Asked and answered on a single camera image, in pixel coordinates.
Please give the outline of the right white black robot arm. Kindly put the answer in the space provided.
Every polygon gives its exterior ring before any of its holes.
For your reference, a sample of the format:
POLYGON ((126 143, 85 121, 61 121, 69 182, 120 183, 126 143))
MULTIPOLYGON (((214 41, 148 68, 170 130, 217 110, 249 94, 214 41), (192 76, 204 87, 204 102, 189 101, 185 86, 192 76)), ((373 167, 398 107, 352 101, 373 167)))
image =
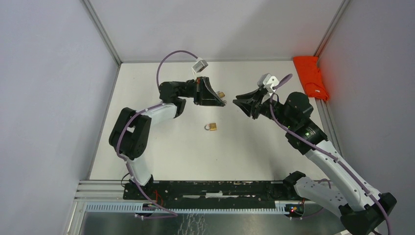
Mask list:
POLYGON ((367 235, 386 223, 392 234, 390 213, 397 200, 389 192, 381 193, 364 180, 335 149, 327 135, 310 118, 313 106, 307 95, 290 93, 280 103, 275 93, 259 88, 238 95, 233 103, 248 117, 265 116, 285 131, 289 144, 312 161, 335 185, 324 187, 300 172, 288 177, 283 195, 289 200, 309 199, 339 217, 353 235, 367 235))

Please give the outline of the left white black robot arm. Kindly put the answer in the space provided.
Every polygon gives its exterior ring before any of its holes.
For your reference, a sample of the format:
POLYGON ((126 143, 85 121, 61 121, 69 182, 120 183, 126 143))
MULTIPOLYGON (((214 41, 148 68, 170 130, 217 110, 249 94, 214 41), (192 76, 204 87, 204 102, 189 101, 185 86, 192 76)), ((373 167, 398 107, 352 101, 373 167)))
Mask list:
POLYGON ((152 173, 143 155, 151 127, 179 117, 184 111, 187 98, 192 98, 193 103, 199 106, 226 105, 223 99, 225 94, 214 91, 208 77, 185 82, 163 82, 159 85, 159 92, 161 102, 156 105, 141 111, 123 108, 109 136, 110 146, 123 159, 136 184, 136 195, 144 200, 154 193, 154 187, 149 183, 152 173))

